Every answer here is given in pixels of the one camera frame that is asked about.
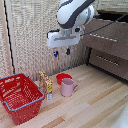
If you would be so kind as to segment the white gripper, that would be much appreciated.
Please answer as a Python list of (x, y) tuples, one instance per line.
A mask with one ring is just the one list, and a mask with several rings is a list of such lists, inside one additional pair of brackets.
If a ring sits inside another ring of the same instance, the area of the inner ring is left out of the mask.
[[(50, 48), (54, 48), (53, 54), (54, 57), (59, 56), (59, 52), (56, 49), (56, 47), (62, 47), (62, 46), (70, 46), (78, 44), (80, 41), (80, 33), (79, 32), (73, 32), (72, 34), (68, 34), (67, 31), (65, 31), (64, 34), (61, 34), (60, 31), (55, 32), (48, 32), (47, 33), (47, 46)], [(67, 48), (66, 55), (71, 54), (71, 48)]]

